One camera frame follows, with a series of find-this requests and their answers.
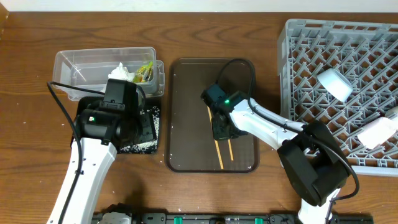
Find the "white tissue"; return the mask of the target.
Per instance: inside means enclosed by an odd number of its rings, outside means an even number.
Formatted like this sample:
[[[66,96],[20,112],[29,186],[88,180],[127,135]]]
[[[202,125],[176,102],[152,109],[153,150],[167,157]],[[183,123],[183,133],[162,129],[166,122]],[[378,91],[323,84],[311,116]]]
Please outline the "white tissue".
[[[135,77],[135,73],[129,72],[128,69],[121,62],[108,75],[109,79],[125,80],[125,81],[129,81],[129,82],[133,82],[134,77]]]

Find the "yellow green snack wrapper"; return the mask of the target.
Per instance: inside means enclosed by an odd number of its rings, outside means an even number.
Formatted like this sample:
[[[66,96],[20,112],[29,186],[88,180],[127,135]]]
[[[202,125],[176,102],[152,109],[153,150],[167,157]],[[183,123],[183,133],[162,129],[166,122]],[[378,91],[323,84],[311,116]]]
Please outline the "yellow green snack wrapper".
[[[145,83],[149,81],[153,73],[153,62],[149,62],[147,65],[143,65],[135,73],[133,82],[134,83]]]

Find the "wooden chopstick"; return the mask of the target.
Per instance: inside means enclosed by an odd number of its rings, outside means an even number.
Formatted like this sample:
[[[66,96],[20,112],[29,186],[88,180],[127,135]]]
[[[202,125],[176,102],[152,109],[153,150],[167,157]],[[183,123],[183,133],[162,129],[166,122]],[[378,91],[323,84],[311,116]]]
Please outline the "wooden chopstick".
[[[231,144],[231,140],[228,140],[228,149],[229,149],[229,156],[231,161],[234,161],[234,156],[233,156],[233,149],[232,149],[232,144]]]
[[[207,110],[208,110],[208,117],[209,117],[209,120],[210,120],[211,127],[213,127],[212,126],[212,118],[213,117],[212,117],[211,110],[210,110],[210,108],[208,106],[207,106]],[[222,157],[221,157],[219,143],[218,143],[217,140],[214,140],[214,142],[215,142],[215,147],[216,147],[216,152],[217,152],[220,168],[221,168],[221,170],[223,170],[224,169],[224,165],[223,165],[223,160],[222,160]]]

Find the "light blue rice bowl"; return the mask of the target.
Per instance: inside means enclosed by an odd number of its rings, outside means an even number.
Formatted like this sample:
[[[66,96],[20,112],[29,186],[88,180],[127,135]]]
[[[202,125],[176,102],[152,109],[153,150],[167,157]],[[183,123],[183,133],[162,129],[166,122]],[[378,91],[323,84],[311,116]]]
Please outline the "light blue rice bowl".
[[[353,92],[351,83],[337,69],[329,68],[317,75],[317,80],[332,96],[341,102],[345,102]]]

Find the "white cup pink inside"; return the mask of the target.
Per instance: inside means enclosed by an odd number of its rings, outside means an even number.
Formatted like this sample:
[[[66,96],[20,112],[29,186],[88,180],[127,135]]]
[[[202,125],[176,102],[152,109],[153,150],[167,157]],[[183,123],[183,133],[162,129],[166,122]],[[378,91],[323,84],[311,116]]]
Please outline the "white cup pink inside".
[[[378,118],[363,127],[359,141],[368,149],[378,147],[397,132],[397,118]]]

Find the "white cup green inside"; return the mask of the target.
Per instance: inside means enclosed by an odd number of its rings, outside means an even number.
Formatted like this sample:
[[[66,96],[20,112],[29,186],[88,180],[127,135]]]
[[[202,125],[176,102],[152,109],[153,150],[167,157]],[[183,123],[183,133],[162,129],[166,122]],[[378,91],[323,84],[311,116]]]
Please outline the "white cup green inside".
[[[385,117],[389,118],[390,120],[397,120],[398,117],[398,106],[389,109],[386,113],[385,113]]]

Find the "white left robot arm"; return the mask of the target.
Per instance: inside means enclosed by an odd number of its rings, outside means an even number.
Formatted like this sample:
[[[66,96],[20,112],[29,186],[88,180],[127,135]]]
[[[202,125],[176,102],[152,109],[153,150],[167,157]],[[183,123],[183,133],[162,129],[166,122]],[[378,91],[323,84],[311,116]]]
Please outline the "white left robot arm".
[[[49,223],[90,223],[118,154],[152,154],[159,145],[160,107],[146,102],[141,86],[109,79],[104,91],[89,91],[72,119],[54,100],[71,129],[71,157]]]

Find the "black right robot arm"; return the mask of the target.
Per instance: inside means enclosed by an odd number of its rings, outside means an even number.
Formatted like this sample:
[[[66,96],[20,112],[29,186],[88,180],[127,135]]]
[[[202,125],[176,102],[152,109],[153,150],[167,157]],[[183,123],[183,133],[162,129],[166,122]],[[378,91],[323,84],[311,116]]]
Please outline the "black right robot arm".
[[[301,223],[332,219],[331,206],[353,170],[324,123],[285,119],[245,93],[228,95],[217,84],[203,90],[201,99],[212,114],[215,140],[252,134],[277,151],[291,186],[302,199]]]

